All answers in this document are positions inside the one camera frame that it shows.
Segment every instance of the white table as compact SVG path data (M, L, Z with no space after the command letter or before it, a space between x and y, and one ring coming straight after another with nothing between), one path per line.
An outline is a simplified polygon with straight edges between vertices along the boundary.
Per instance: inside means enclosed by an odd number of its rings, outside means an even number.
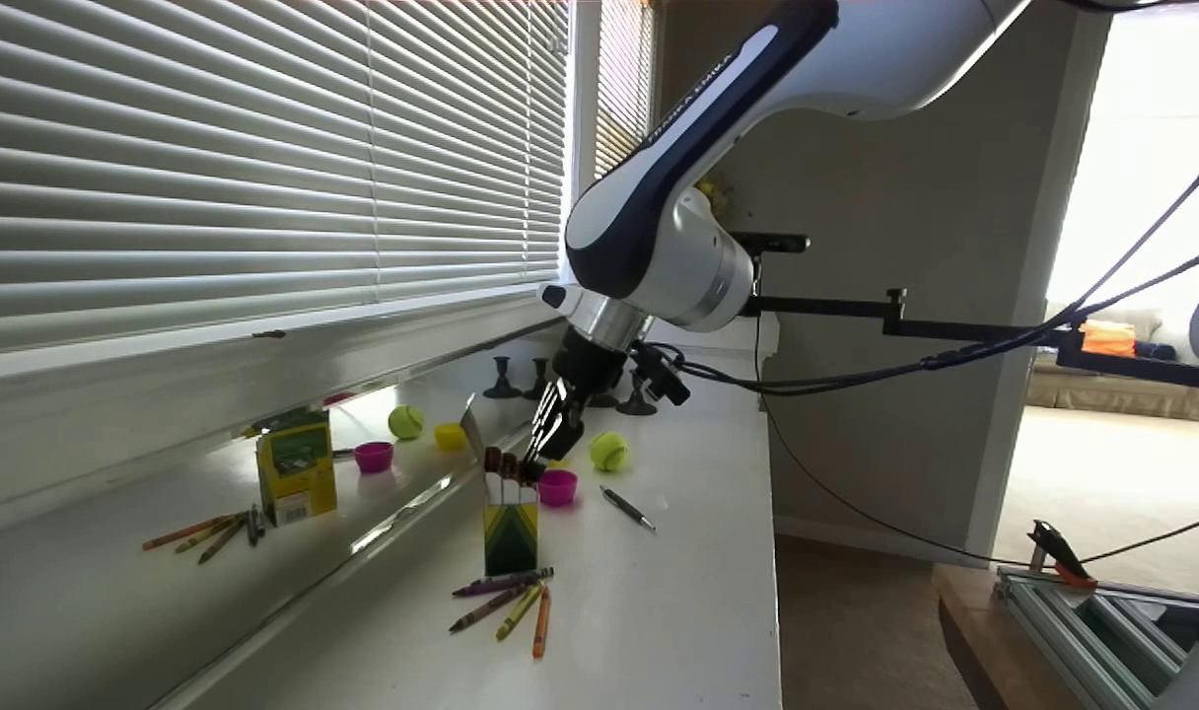
M451 634L473 607L451 591L482 575L486 484L465 479L357 575L331 586L256 654L227 667L197 705L779 705L779 634L764 413L685 405L655 417L598 413L634 470L612 483L659 532L632 525L578 470L578 504L539 512L552 579L549 661L532 617L497 643L486 625Z

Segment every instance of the window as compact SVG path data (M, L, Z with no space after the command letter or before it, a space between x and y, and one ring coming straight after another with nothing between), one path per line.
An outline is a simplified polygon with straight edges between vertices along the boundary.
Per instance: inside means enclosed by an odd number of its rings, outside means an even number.
M1113 20L1092 123L1069 198L1049 300L1069 306L1199 173L1199 14ZM1199 198L1100 291L1120 291L1199 252ZM1199 306L1199 270L1125 300L1171 334Z
M555 275L563 0L0 3L0 374Z
M598 7L598 94L595 177L620 166L648 133L649 100L649 7L648 0L602 0Z

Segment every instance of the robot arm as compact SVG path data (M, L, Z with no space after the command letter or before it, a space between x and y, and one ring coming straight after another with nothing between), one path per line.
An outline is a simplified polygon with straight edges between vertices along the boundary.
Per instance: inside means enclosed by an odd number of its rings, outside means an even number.
M532 444L563 457L578 411L609 390L659 316L711 333L752 295L752 266L690 186L779 110L900 120L940 100L1024 0L779 0L752 37L622 166L566 214L584 295L566 316Z

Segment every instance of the white wall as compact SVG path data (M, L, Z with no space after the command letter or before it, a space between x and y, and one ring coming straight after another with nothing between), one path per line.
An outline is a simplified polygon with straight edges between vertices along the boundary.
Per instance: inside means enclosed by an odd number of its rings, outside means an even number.
M666 0L662 107L673 107L764 7ZM1038 3L961 86L915 120L862 125L779 116L719 166L728 191L723 221L816 237L808 258L764 266L764 291L878 300L902 286L915 291L915 319L1038 319L1084 125L1069 107L1090 94L1084 79L1066 85L1066 68L1092 77L1100 43L1100 16L1071 26L1066 3ZM936 348L942 345L882 338L878 323L789 316L768 374L837 374ZM1023 382L1015 354L772 402L772 425L854 504L948 546L991 549ZM785 530L915 553L832 504L778 444L772 473Z

